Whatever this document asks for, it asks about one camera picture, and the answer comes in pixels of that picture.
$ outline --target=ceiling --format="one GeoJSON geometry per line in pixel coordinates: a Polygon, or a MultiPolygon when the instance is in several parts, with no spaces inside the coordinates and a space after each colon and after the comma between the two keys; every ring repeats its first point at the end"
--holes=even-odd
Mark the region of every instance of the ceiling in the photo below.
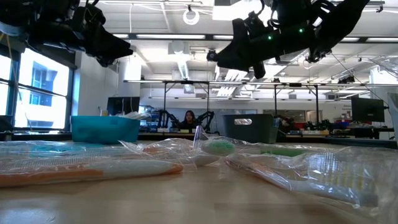
{"type": "MultiPolygon", "coordinates": [[[[169,6],[167,4],[97,4],[103,10],[107,22],[105,28],[112,33],[170,33],[170,34],[232,34],[231,21],[214,21],[209,15],[213,10],[213,1],[202,1],[202,6],[192,6],[203,10],[197,24],[191,26],[183,21],[186,6],[169,6]]],[[[356,28],[349,36],[398,37],[398,1],[385,0],[385,12],[375,13],[378,6],[367,7],[356,28]]],[[[142,75],[165,77],[178,70],[176,62],[169,60],[168,47],[172,40],[130,40],[137,48],[137,53],[146,62],[142,75]]],[[[189,70],[205,70],[214,72],[216,64],[206,61],[209,49],[219,52],[228,41],[185,41],[190,48],[189,70]]],[[[283,70],[282,82],[327,82],[333,75],[354,69],[356,76],[367,81],[369,68],[375,66],[368,59],[380,55],[398,55],[398,44],[338,44],[333,49],[338,61],[333,56],[324,58],[319,63],[308,65],[303,57],[292,62],[283,70]]]]}

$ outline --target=person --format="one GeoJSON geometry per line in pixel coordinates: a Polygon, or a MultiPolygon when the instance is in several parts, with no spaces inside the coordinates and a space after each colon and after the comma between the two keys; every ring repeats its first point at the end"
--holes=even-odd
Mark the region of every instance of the person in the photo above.
{"type": "Polygon", "coordinates": [[[193,111],[188,110],[185,112],[185,118],[184,121],[180,123],[180,130],[189,130],[192,132],[192,129],[196,128],[195,124],[195,114],[193,111]]]}

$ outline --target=wooden table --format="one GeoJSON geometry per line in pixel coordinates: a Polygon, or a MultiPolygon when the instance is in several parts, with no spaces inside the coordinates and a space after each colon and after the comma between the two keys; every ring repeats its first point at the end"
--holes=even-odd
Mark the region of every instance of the wooden table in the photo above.
{"type": "Polygon", "coordinates": [[[0,224],[10,223],[372,222],[215,164],[178,175],[0,189],[0,224]]]}

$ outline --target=window frame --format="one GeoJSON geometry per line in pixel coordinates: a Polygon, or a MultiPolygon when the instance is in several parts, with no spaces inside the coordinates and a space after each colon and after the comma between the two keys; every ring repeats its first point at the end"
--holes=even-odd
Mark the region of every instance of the window frame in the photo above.
{"type": "MultiPolygon", "coordinates": [[[[13,49],[11,49],[11,54],[12,54],[12,58],[11,58],[11,66],[12,67],[10,69],[9,80],[4,80],[4,79],[0,78],[0,82],[3,84],[7,84],[9,87],[8,96],[7,96],[7,105],[6,105],[6,115],[12,116],[12,126],[13,126],[14,130],[28,131],[28,130],[30,130],[30,127],[24,127],[24,128],[15,127],[15,116],[16,116],[16,108],[17,108],[17,102],[18,102],[18,90],[16,89],[15,83],[18,82],[18,80],[19,80],[19,70],[21,68],[21,55],[22,54],[13,49]]],[[[8,47],[6,47],[3,44],[0,44],[0,55],[10,58],[9,49],[8,49],[8,47]]],[[[72,113],[72,97],[73,97],[73,82],[74,82],[73,77],[74,77],[76,68],[71,67],[69,64],[66,64],[61,60],[56,60],[56,59],[52,59],[52,58],[50,58],[50,59],[69,68],[68,91],[67,91],[66,96],[63,96],[58,93],[54,93],[52,91],[33,87],[30,85],[24,85],[21,83],[18,83],[18,87],[20,89],[26,89],[29,91],[33,91],[35,93],[42,93],[42,94],[51,95],[51,96],[60,96],[60,97],[63,97],[66,99],[67,104],[65,107],[66,112],[65,112],[64,128],[58,129],[58,128],[34,128],[34,127],[32,127],[32,129],[34,131],[70,131],[70,115],[72,113]]]]}

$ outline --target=table surface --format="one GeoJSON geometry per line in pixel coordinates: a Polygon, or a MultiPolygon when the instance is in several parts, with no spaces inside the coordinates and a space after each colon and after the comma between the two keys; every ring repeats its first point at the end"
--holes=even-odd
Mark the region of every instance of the table surface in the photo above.
{"type": "Polygon", "coordinates": [[[215,164],[176,175],[1,189],[5,223],[372,222],[215,164]]]}

